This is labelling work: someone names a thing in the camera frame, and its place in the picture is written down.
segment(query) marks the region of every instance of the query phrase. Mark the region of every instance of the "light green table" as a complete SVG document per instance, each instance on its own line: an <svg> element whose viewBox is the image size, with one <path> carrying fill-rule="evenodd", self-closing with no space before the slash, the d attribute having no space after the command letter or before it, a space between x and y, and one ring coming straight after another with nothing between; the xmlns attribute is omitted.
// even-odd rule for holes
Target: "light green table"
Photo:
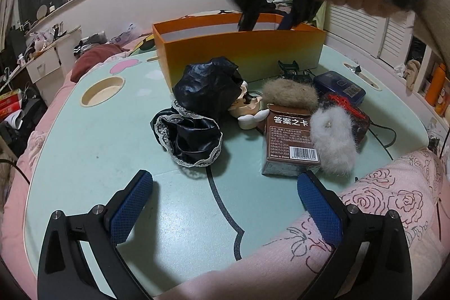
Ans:
<svg viewBox="0 0 450 300"><path fill-rule="evenodd" d="M100 67L82 79L69 96L45 142L30 188L25 219L25 245L37 273L39 254L50 214L84 214L105 204L123 189L139 169L152 173L154 192L133 232L119 251L151 295L210 270L219 270L245 257L287 228L303 212L296 179L260 174L262 136L240 130L237 121L224 118L222 153L212 165L212 176L202 169L175 164L158 145L149 122L170 106L169 90L154 53L133 59L141 63L120 72L121 91L95 107L82 107L84 91L110 76L114 64ZM375 123L396 130L388 148L396 157L428 143L426 131L414 113L384 85L377 91L352 74L343 55L324 46L320 74L332 69L361 85L367 92L361 105ZM257 89L262 82L251 84ZM373 128L383 143L392 133ZM347 177L318 176L336 192L390 162L371 133L361 144L357 165ZM88 245L87 261L100 290L112 295Z"/></svg>

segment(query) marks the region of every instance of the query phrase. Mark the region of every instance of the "brown fluffy hair clip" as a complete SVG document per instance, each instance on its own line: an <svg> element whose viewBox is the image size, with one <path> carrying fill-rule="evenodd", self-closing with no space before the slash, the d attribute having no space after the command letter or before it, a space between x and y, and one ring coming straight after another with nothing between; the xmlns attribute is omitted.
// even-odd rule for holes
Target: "brown fluffy hair clip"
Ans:
<svg viewBox="0 0 450 300"><path fill-rule="evenodd" d="M311 113L319 107L317 98L314 87L283 78L268 81L262 89L262 100L266 105L302 108Z"/></svg>

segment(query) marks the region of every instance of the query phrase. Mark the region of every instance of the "open cardboard box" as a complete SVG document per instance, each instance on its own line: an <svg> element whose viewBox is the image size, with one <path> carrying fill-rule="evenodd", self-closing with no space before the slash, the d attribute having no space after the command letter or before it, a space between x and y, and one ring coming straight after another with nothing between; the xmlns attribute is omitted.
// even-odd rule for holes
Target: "open cardboard box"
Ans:
<svg viewBox="0 0 450 300"><path fill-rule="evenodd" d="M181 79L186 65L225 56L239 66L247 82L280 73L278 60L300 69L315 68L325 32L300 24L277 31L280 15L261 14L253 31L238 32L240 13L180 18L153 25L159 65L170 89Z"/></svg>

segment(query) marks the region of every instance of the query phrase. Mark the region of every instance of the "white drawer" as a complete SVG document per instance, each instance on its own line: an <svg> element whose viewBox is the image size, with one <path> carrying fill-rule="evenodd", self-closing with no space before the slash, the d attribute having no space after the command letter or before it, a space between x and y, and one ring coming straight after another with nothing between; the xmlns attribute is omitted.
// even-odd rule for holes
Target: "white drawer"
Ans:
<svg viewBox="0 0 450 300"><path fill-rule="evenodd" d="M36 60L26 66L31 82L36 83L39 79L57 70L60 67L58 55L55 49L44 52Z"/></svg>

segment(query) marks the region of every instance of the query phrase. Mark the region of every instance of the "brown card box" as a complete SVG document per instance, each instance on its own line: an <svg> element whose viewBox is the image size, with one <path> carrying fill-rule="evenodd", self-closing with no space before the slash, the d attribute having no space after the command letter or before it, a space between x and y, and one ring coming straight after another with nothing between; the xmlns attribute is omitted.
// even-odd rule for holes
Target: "brown card box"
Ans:
<svg viewBox="0 0 450 300"><path fill-rule="evenodd" d="M295 177L316 170L320 158L310 139L308 110L268 105L262 174Z"/></svg>

